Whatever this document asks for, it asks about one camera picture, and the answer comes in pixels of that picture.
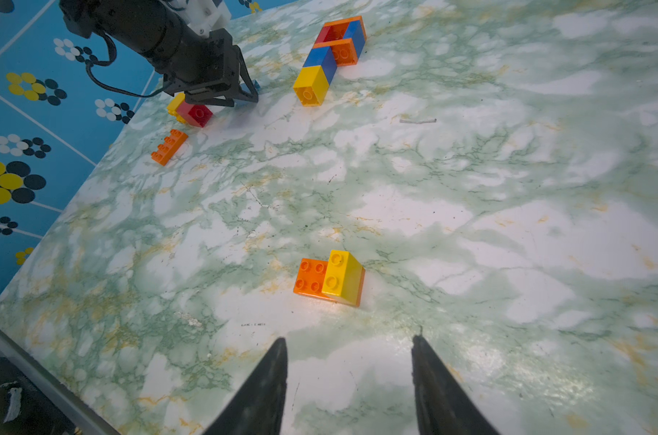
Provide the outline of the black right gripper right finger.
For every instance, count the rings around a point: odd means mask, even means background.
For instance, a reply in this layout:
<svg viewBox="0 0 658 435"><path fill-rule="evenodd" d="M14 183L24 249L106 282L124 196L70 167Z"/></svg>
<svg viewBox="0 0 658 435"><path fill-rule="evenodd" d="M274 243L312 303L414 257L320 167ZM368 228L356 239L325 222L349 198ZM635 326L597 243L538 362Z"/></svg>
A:
<svg viewBox="0 0 658 435"><path fill-rule="evenodd" d="M412 380L420 434L499 434L422 335L412 339Z"/></svg>

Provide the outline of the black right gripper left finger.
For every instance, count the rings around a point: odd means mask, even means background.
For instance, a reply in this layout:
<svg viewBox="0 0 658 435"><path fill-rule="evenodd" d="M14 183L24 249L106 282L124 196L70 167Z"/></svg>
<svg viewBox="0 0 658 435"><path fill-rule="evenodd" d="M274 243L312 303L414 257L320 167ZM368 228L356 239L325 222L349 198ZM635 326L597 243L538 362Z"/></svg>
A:
<svg viewBox="0 0 658 435"><path fill-rule="evenodd" d="M287 341L273 342L253 372L203 434L271 434L281 431L287 394Z"/></svg>

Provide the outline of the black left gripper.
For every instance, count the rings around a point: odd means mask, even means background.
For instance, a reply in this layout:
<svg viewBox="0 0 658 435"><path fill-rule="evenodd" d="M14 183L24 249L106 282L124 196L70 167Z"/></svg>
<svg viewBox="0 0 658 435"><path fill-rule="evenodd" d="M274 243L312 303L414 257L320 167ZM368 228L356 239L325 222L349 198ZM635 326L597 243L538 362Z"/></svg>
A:
<svg viewBox="0 0 658 435"><path fill-rule="evenodd" d="M240 48L221 28L202 38L187 28L165 73L165 93L184 92L190 104L257 103L258 89Z"/></svg>

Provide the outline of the red square lego brick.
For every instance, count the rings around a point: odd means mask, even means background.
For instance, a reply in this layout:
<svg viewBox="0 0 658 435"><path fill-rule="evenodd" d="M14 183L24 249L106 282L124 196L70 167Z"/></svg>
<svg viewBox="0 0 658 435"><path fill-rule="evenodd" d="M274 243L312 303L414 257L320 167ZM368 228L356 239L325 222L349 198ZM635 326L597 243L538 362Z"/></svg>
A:
<svg viewBox="0 0 658 435"><path fill-rule="evenodd" d="M204 128L213 118L213 112L206 105L182 102L177 108L178 117L188 125Z"/></svg>

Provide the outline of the dark blue lego brick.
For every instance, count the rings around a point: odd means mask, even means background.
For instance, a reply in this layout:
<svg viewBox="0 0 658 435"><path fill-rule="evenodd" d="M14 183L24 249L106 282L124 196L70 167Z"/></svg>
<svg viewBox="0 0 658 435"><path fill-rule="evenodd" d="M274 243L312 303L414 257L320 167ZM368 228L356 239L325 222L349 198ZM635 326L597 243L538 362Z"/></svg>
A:
<svg viewBox="0 0 658 435"><path fill-rule="evenodd" d="M327 83L331 84L337 70L336 58L334 58L331 47L313 48L310 51L307 59L305 59L303 67L308 68L315 66L322 67Z"/></svg>

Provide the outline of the orange lego brick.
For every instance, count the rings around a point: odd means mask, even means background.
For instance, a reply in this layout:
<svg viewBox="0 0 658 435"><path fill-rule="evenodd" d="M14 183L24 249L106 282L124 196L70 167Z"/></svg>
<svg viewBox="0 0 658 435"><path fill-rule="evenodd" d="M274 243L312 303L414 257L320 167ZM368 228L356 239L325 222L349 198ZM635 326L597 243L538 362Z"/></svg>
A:
<svg viewBox="0 0 658 435"><path fill-rule="evenodd" d="M174 154L178 151L180 146L187 141L187 134L181 130L172 129L163 143L158 145L158 148L151 154L151 159L161 166L165 166Z"/></svg>

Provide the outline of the orange long lego plate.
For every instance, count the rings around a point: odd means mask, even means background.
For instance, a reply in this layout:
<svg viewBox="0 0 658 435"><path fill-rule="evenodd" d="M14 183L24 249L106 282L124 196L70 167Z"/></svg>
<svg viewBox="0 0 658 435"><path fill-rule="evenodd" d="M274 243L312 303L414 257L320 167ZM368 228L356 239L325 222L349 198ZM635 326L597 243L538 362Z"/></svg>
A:
<svg viewBox="0 0 658 435"><path fill-rule="evenodd" d="M326 268L326 261L303 258L298 269L293 292L304 297L332 301L330 297L323 294Z"/></svg>

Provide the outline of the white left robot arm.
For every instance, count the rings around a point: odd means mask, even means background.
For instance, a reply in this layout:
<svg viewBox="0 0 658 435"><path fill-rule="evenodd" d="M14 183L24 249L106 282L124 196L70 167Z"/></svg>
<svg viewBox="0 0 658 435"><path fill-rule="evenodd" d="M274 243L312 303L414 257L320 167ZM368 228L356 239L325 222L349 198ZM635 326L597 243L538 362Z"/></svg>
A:
<svg viewBox="0 0 658 435"><path fill-rule="evenodd" d="M258 90L231 34L222 26L209 31L190 27L180 15L181 8L171 2L62 1L60 9L73 34L104 39L109 59L87 62L86 73L107 91L132 94L100 82L91 71L114 63L114 42L119 41L163 75L162 87L149 98L182 92L190 104L233 107L237 101L258 101Z"/></svg>

